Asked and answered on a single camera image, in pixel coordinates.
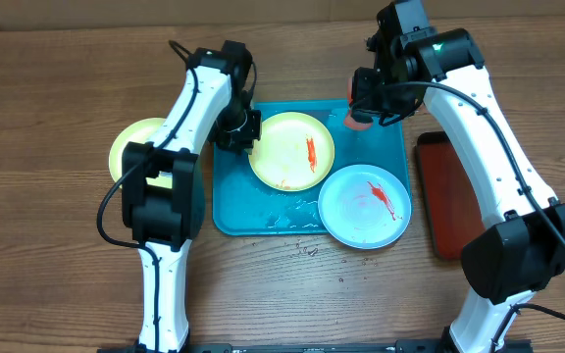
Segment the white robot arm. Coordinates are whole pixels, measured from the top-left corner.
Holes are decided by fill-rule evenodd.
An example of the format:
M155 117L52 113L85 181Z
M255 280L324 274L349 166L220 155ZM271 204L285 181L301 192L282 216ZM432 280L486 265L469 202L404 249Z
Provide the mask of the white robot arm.
M487 231L462 252L471 289L441 345L458 353L500 350L514 307L565 268L563 246L538 214L544 210L554 219L565 242L565 204L518 144L496 102L483 55L466 30L438 34L420 0L395 1L377 19L379 30L367 43L376 53L375 66L355 72L350 115L357 123L380 117L379 124L387 126L424 103L443 127L473 185Z
M186 259L204 216L198 162L204 143L240 153L260 138L260 112L250 107L254 85L243 90L255 68L245 45L227 41L221 51L199 48L188 54L186 80L174 108L147 143L126 147L124 177L118 181L123 183L124 224L140 244L143 266L143 326L137 344L129 348L136 352L180 352L188 342ZM171 190L146 183L160 173L172 177Z
M542 208L549 206L551 198L556 199L553 190L539 177L522 148L518 144L509 124L498 107L489 81L488 70L474 66L446 73L441 84L471 95L502 129L503 135L518 162L533 195ZM486 228L505 221L508 212L518 216L531 214L535 210L518 191L521 186L509 165L505 152L496 134L484 117L474 107L444 90L427 89L424 103L429 112L439 121L450 138L466 173L472 182L481 215ZM535 293L526 290L508 297L504 302L492 304L470 289L459 317L450 326L450 335L463 353L487 353L491 339L500 327L512 305L529 301ZM497 349L504 345L505 330L497 342Z

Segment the yellow plate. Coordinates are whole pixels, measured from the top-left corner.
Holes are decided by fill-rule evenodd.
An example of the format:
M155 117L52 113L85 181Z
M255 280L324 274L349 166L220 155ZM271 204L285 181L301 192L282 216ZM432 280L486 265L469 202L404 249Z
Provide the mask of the yellow plate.
M110 148L108 157L108 169L110 176L114 181L122 177L122 154L128 142L145 143L147 138L152 135L165 121L163 118L149 118L136 122L126 127L122 133L117 136L113 146ZM172 188L172 179L168 176L158 176L156 178L149 177L147 183L154 186Z
M311 116L281 113L263 122L249 161L254 174L274 189L305 190L331 170L333 137Z

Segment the black cable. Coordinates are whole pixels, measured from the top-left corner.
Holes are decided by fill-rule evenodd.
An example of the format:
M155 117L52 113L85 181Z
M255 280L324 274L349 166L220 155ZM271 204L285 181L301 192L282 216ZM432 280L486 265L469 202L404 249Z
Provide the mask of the black cable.
M372 92L366 94L365 96L363 96L363 98L359 99L358 101L352 103L352 105L350 106L350 110L354 110L357 109L357 107L359 105L361 105L361 103L367 101L368 99L372 98L372 96L377 92L377 90L373 90Z
M379 125L382 127L386 127L386 126L390 126L390 125L394 125L398 122L402 122L403 120L405 120L406 118L409 118L411 116L413 116L416 111L422 106L423 101L420 100L418 103L416 103L415 106L413 106L413 108L411 108L411 110L405 114L398 114L398 113L393 113L393 114L398 114L398 116L396 118L387 120L386 118L380 118L379 119Z
M172 47L172 49L174 49L176 51L175 47L172 45L172 42L174 42L174 41L170 40L170 46ZM178 44L178 47L180 47L184 51L188 52L188 50L184 49L184 47L182 47L179 44ZM176 51L176 52L179 53L179 56L182 58L182 60L184 61L184 64L186 65L187 62L188 62L187 59L179 51ZM99 232L99 235L101 235L101 237L104 240L106 240L107 242L109 242L113 245L123 246L123 247L130 248L130 249L143 250L146 253L148 253L152 258L152 265L154 266L154 283L155 283L155 285L154 285L154 352L155 353L158 353L158 346L159 346L159 343L160 343L159 321L160 321L161 318L159 317L159 313L158 313L158 307L159 307L158 302L159 302L159 296L160 296L160 289L159 289L160 288L160 269L159 269L159 267L160 267L159 261L160 260L158 259L156 254L154 254L154 252L150 248L146 247L144 244L137 244L137 243L130 243L130 242L126 242L126 241L120 241L120 240L116 240L116 239L113 239L112 237L110 237L106 233L106 230L104 230L103 218L104 218L104 212L106 211L106 207L108 206L108 203L110 202L112 197L115 195L117 190L119 190L119 187L124 183L124 181L129 176L132 175L134 170L144 166L147 163L147 161L149 161L156 153L158 153L158 151L162 150L163 148L165 148L169 144L169 142L174 138L174 136L176 135L176 133L178 132L178 130L182 126L182 123L184 123L184 120L186 119L189 112L191 111L191 108L193 107L193 104L195 103L195 96L197 95L197 93L199 93L199 81L198 81L198 78L197 78L197 74L195 73L195 70L193 68L191 68L189 70L191 71L191 74L193 75L193 82L194 82L194 84L193 84L193 94L191 94L191 98L188 101L188 104L186 105L186 108L184 109L182 116L180 117L180 119L176 123L176 126L174 126L174 128L172 128L171 132L167 135L165 140L163 140L163 142L161 142L158 145L158 147L156 147L148 156L146 156L146 158L144 158L139 163L134 165L132 168L127 170L122 175L122 177L120 177L113 184L113 186L106 193L106 196L104 196L104 199L102 200L102 202L99 204L99 209L97 210L97 219L96 219L97 231Z
M400 83L394 83L394 84L391 84L391 85L383 86L383 89L392 90L392 89L403 88L403 87L407 87L407 86L409 86L409 87L424 86L424 87L444 90L448 93L451 93L451 94L457 96L458 98L463 99L464 101L466 101L468 104L470 104L472 107L475 108L478 115L481 115L481 116L486 118L486 121L489 123L491 128L494 130L494 133L496 134L498 141L500 142L505 154L507 155L507 160L509 161L511 168L514 171L514 174L516 175L516 178L518 179L518 183L520 184L522 191L524 192L525 196L527 197L527 200L529 201L531 206L534 208L534 210L536 210L536 213L538 213L540 218L544 221L544 224L546 225L548 230L551 233L553 233L553 235L555 236L557 241L561 244L561 246L565 250L565 239L564 239L563 235L557 229L555 224L550 220L550 218L546 215L544 210L539 206L538 201L536 200L536 198L532 194L531 188L527 185L527 182L525 181L524 176L520 172L520 168L518 166L518 163L516 162L516 159L513 155L513 152L511 151L511 148L509 147L509 143L505 139L505 137L502 133L502 130L500 129L500 127L498 126L496 121L489 114L488 110L486 108L484 108L481 104L479 104L479 102L477 102L476 100L474 100L473 98L468 96L467 94L461 92L458 89L449 87L449 86L441 84L441 83L424 82L424 81L400 82ZM490 347L490 353L493 353L495 351L495 347L497 346L498 340L502 336L502 333L506 330L507 326L509 325L509 322L511 321L511 318L513 317L513 315L519 313L520 309L537 310L537 311L540 311L542 313L548 314L552 317L555 317L557 319L561 319L561 320L565 321L565 314L562 314L562 313L556 312L554 310L542 307L540 305L529 304L529 303L514 305L510 308L509 312L507 313L507 315L503 319L500 327L498 328L498 331L496 332L496 334L492 338L492 341L491 341L492 345Z
M188 62L188 60L186 59L186 57L184 56L184 54L186 54L186 56L190 56L191 52L188 51L188 49L184 48L180 43L176 42L175 40L170 40L169 41L169 46L174 49L174 51L176 52L176 54L178 54L178 56L180 56L180 58L184 61L184 63L186 64Z

